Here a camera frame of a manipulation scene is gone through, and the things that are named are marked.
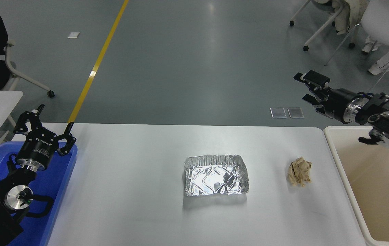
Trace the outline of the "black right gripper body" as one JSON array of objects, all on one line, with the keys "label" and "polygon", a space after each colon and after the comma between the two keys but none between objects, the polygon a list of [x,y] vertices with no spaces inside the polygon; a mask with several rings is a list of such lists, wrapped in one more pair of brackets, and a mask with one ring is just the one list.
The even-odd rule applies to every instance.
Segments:
[{"label": "black right gripper body", "polygon": [[356,98],[356,93],[344,88],[330,90],[327,101],[325,102],[325,114],[327,117],[336,119],[342,123],[352,122],[354,116],[352,116],[352,111],[349,109],[349,106]]}]

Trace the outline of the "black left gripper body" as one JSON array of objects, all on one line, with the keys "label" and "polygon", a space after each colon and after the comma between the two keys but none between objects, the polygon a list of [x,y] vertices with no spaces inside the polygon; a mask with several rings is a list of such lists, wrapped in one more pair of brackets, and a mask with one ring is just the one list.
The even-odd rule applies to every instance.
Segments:
[{"label": "black left gripper body", "polygon": [[20,165],[26,162],[37,162],[38,168],[47,168],[59,148],[56,134],[52,132],[30,132],[26,141],[16,156],[16,163]]}]

